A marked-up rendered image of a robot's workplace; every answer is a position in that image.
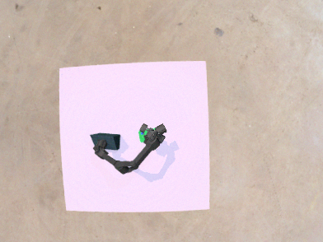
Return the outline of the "green circuit board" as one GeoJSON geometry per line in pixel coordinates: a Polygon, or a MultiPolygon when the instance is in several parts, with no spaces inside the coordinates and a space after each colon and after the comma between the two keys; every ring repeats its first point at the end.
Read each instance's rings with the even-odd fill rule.
{"type": "Polygon", "coordinates": [[[145,130],[144,133],[138,131],[138,135],[139,135],[140,142],[144,142],[144,140],[145,140],[144,136],[147,135],[147,131],[145,130]]]}

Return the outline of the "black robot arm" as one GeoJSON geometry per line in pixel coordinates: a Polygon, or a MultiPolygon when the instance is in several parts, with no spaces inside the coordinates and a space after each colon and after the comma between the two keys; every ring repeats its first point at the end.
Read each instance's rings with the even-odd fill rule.
{"type": "Polygon", "coordinates": [[[146,145],[139,154],[134,157],[132,161],[117,161],[110,157],[106,150],[107,142],[103,139],[97,139],[97,144],[93,147],[96,156],[102,160],[106,160],[111,163],[115,169],[117,169],[122,175],[133,172],[138,169],[138,166],[147,158],[147,156],[160,146],[161,135],[166,133],[167,130],[164,124],[160,124],[155,127],[155,130],[150,130],[147,135],[144,136],[144,144],[146,145]],[[130,167],[131,166],[131,167],[130,167]]]}

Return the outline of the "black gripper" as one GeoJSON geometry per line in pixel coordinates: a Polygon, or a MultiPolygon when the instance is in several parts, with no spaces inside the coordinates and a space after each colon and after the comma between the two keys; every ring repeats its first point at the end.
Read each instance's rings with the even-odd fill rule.
{"type": "MultiPolygon", "coordinates": [[[[139,129],[140,132],[144,133],[146,131],[150,131],[150,130],[153,130],[153,128],[148,128],[147,125],[145,123],[143,123],[143,125],[141,126],[141,128],[139,129]]],[[[161,135],[161,144],[163,143],[164,139],[166,138],[166,136],[164,135],[161,135]]]]}

